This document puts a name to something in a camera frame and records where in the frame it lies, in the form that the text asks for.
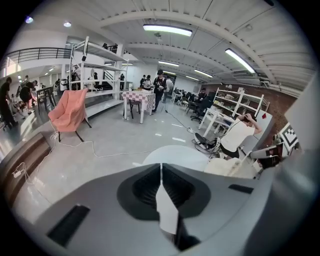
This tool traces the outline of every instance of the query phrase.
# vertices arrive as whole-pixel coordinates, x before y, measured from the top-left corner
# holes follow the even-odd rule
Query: round white table
[[[149,154],[142,165],[174,164],[203,172],[208,160],[209,158],[206,155],[196,149],[187,146],[168,145],[160,147]]]

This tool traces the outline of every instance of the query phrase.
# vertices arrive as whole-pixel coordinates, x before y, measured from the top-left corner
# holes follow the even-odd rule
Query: pink armchair
[[[59,133],[59,142],[61,141],[60,132],[75,132],[84,142],[77,133],[77,128],[83,120],[92,128],[86,120],[85,98],[87,91],[88,89],[65,90],[58,105],[49,112],[48,116]]]

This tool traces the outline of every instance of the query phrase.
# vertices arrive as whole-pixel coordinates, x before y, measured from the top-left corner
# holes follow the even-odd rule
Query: ceiling fixture
[[[157,25],[157,24],[144,24],[143,28],[145,31],[161,31],[161,32],[169,32],[175,33],[183,36],[190,37],[192,34],[192,30],[181,28],[177,26],[170,25]]]
[[[25,21],[25,23],[30,24],[31,22],[33,22],[33,21],[34,21],[34,19],[33,19],[33,18],[31,18],[31,17],[29,17],[29,16],[27,16],[27,17],[26,17],[26,19],[25,19],[24,21]]]
[[[70,28],[71,27],[71,23],[70,22],[65,22],[64,24],[63,24],[66,28]]]
[[[172,72],[169,72],[169,71],[163,71],[163,73],[168,73],[168,74],[171,74],[171,75],[175,75],[176,73],[172,73]]]
[[[202,72],[202,71],[200,71],[200,70],[194,70],[195,72],[197,72],[197,73],[200,73],[200,74],[202,74],[202,75],[205,75],[205,76],[207,76],[207,77],[209,77],[209,78],[213,78],[213,76],[212,75],[210,75],[210,74],[207,74],[207,73],[204,73],[204,72]]]
[[[242,64],[250,73],[256,73],[255,70],[243,58],[237,55],[233,50],[226,49],[225,53],[229,54],[232,58],[234,58],[236,61]]]
[[[175,66],[175,67],[179,67],[178,64],[173,64],[173,63],[169,63],[169,62],[164,62],[164,61],[158,61],[160,64],[165,64],[165,65],[171,65],[171,66]]]
[[[193,79],[193,80],[197,80],[197,81],[199,81],[199,79],[196,79],[196,78],[193,78],[193,77],[191,77],[191,76],[185,76],[186,78],[191,78],[191,79]]]

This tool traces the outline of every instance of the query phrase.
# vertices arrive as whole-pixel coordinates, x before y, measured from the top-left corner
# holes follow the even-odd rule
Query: checkered pattern
[[[139,91],[124,91],[122,94],[123,98],[127,98],[128,100],[134,100],[142,102],[141,110],[147,110],[152,108],[155,109],[156,105],[156,95],[154,93],[142,93]]]

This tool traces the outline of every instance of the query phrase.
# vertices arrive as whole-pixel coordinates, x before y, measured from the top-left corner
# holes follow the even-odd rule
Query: shelving unit
[[[218,96],[218,94],[220,94],[220,93],[223,93],[225,95],[227,95],[227,94],[234,95],[235,98],[237,99],[237,101]],[[237,92],[237,91],[231,91],[231,90],[221,90],[218,88],[216,90],[216,94],[213,99],[213,102],[215,102],[215,100],[223,100],[223,101],[227,101],[229,103],[235,104],[234,109],[229,109],[229,108],[225,107],[224,105],[215,104],[219,108],[226,109],[226,110],[232,112],[232,115],[231,115],[232,117],[234,117],[236,115],[237,116],[241,115],[240,113],[238,113],[239,108],[245,108],[246,110],[252,111],[254,113],[254,116],[256,117],[259,110],[261,109],[262,103],[264,102],[264,95],[262,94],[261,97],[258,97],[258,96],[246,94],[245,91]],[[249,106],[251,101],[258,103],[258,107],[254,108],[252,106]]]
[[[79,62],[79,60],[75,59],[74,52],[82,52],[81,62]],[[115,62],[115,64],[114,64],[114,66],[112,66],[112,65],[101,65],[101,64],[88,63],[88,62],[86,62],[88,54],[95,55],[95,56],[104,58],[106,60],[113,61],[113,62]],[[71,73],[72,67],[78,66],[78,68],[80,69],[80,80],[78,80],[78,81],[69,80],[69,88],[72,88],[72,84],[78,84],[78,83],[80,83],[81,89],[85,88],[85,84],[94,83],[94,82],[118,82],[118,83],[120,83],[119,79],[116,79],[116,80],[85,79],[86,78],[85,68],[127,73],[128,65],[125,65],[124,69],[121,69],[121,68],[116,67],[116,62],[125,62],[128,64],[129,60],[124,59],[123,57],[113,53],[112,51],[109,51],[109,50],[103,48],[100,45],[89,42],[89,36],[87,36],[85,41],[82,41],[82,42],[72,46],[71,57],[70,57],[70,73]],[[127,76],[125,76],[125,80],[123,80],[121,82],[126,84]],[[97,96],[105,96],[105,95],[112,95],[113,99],[109,99],[109,100],[91,105],[89,107],[86,107],[85,110],[86,110],[86,114],[88,117],[91,117],[101,111],[104,111],[108,108],[111,108],[113,106],[116,106],[118,104],[123,103],[122,100],[119,100],[120,91],[119,91],[119,88],[117,90],[115,90],[115,83],[113,84],[112,90],[91,91],[91,92],[88,92],[85,97],[86,97],[86,99],[88,99],[88,98],[93,98],[93,97],[97,97]]]

